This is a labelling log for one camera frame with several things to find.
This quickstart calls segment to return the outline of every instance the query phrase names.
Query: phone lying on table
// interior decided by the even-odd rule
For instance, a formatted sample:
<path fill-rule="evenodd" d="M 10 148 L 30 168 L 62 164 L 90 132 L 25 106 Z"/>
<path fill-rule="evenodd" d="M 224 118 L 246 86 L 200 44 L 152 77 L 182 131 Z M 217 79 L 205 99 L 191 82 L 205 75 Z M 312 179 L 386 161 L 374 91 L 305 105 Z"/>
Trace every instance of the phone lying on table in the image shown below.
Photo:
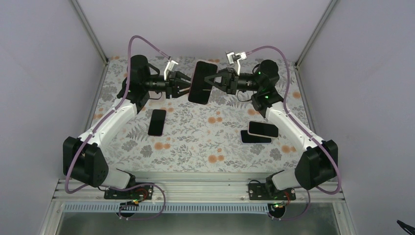
<path fill-rule="evenodd" d="M 217 71 L 218 66 L 214 63 L 203 60 L 196 62 L 187 100 L 193 103 L 207 104 L 212 85 L 205 82 L 205 77 L 215 75 Z"/>
<path fill-rule="evenodd" d="M 242 143 L 271 143 L 271 138 L 265 138 L 265 137 L 258 137 L 258 136 L 251 136 L 248 134 L 247 130 L 241 131 L 241 141 Z"/>
<path fill-rule="evenodd" d="M 150 126 L 148 127 L 149 136 L 161 136 L 163 134 L 166 110 L 154 109 L 151 114 Z"/>
<path fill-rule="evenodd" d="M 248 133 L 252 136 L 278 138 L 278 128 L 270 123 L 250 121 Z"/>

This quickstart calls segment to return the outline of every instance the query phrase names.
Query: cable connector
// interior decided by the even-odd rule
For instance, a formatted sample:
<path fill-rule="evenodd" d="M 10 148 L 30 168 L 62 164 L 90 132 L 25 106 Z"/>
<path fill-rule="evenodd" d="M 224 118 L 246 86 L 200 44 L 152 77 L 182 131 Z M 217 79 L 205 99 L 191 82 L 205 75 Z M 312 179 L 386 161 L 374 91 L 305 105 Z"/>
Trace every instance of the cable connector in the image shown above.
<path fill-rule="evenodd" d="M 172 60 L 171 57 L 169 58 L 169 60 L 167 62 L 167 65 L 166 65 L 166 68 L 164 69 L 164 74 L 163 74 L 165 81 L 167 80 L 168 73 L 173 71 L 173 68 L 174 68 L 175 65 L 179 64 L 179 59 L 177 58 L 176 60 L 177 60 L 177 62 Z"/>
<path fill-rule="evenodd" d="M 243 52 L 235 54 L 233 51 L 231 51 L 231 52 L 226 52 L 226 57 L 230 65 L 234 64 L 235 62 L 238 64 L 236 73 L 239 75 L 241 71 L 241 64 L 239 63 L 239 61 L 245 60 L 247 58 L 246 53 L 243 51 Z"/>

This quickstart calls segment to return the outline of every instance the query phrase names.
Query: black smartphone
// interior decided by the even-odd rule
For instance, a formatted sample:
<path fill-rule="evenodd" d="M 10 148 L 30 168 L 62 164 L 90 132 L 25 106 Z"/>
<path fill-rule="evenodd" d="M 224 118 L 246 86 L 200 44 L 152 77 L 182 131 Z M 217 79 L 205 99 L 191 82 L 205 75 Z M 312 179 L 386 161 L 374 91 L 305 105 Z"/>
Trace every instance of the black smartphone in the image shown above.
<path fill-rule="evenodd" d="M 251 136 L 247 130 L 241 131 L 242 143 L 271 143 L 271 138 Z"/>
<path fill-rule="evenodd" d="M 252 136 L 278 138 L 278 128 L 275 125 L 258 121 L 249 122 L 248 133 Z"/>
<path fill-rule="evenodd" d="M 207 104 L 212 85 L 205 82 L 205 77 L 215 75 L 217 71 L 218 66 L 216 64 L 198 61 L 190 82 L 189 98 L 187 100 L 193 103 Z"/>
<path fill-rule="evenodd" d="M 148 127 L 149 136 L 161 136 L 163 134 L 166 110 L 155 109 L 151 114 L 150 126 Z"/>

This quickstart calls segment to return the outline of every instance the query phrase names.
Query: ribbed metal strip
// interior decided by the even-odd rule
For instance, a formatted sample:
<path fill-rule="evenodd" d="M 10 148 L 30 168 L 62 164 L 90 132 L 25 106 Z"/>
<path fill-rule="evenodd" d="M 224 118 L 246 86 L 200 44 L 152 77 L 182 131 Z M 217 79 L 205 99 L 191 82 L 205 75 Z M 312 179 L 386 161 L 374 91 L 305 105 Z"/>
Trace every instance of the ribbed metal strip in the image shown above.
<path fill-rule="evenodd" d="M 64 212 L 118 212 L 120 203 L 105 202 L 66 202 Z M 122 212 L 157 213 L 162 203 L 141 203 L 138 207 L 128 207 Z M 167 203 L 163 213 L 256 213 L 267 212 L 267 204 L 255 203 Z"/>

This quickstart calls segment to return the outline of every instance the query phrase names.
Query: stacked phone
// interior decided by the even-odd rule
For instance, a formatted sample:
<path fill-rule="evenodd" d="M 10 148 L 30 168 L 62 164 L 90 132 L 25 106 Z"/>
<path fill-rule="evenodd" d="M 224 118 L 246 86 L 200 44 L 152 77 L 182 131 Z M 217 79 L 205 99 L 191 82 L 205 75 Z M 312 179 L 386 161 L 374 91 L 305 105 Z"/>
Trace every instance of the stacked phone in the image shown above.
<path fill-rule="evenodd" d="M 248 129 L 241 131 L 241 141 L 246 144 L 267 144 L 275 138 L 278 138 L 278 128 L 270 123 L 250 121 Z"/>

